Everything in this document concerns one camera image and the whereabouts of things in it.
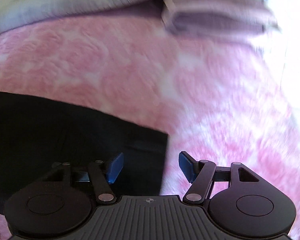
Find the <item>purple pillow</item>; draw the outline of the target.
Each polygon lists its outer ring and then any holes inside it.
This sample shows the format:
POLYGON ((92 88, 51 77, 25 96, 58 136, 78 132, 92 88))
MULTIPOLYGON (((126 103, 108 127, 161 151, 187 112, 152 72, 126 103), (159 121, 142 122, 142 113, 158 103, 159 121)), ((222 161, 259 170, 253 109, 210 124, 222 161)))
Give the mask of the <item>purple pillow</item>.
POLYGON ((164 0, 162 20, 176 34, 255 37, 277 28, 262 0, 164 0))

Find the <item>black trousers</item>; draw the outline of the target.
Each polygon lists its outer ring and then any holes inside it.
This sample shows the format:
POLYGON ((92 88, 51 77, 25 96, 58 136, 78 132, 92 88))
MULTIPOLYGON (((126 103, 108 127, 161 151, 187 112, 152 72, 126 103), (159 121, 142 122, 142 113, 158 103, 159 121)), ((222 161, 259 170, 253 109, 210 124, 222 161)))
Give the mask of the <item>black trousers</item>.
POLYGON ((109 114, 36 96, 0 92, 0 213, 15 192, 54 163, 84 166, 123 153, 115 194, 157 196, 168 136, 109 114))

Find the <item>pink floral bedspread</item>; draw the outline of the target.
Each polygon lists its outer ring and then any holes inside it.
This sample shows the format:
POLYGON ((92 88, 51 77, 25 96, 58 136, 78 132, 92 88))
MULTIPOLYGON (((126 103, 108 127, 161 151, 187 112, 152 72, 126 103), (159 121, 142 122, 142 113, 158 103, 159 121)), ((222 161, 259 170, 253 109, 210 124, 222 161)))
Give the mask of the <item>pink floral bedspread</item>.
POLYGON ((240 161, 289 196, 300 239, 300 135, 277 63, 249 47, 176 37, 159 15, 61 18, 0 35, 0 91, 42 96, 164 131, 163 194, 184 194, 180 151, 240 161))

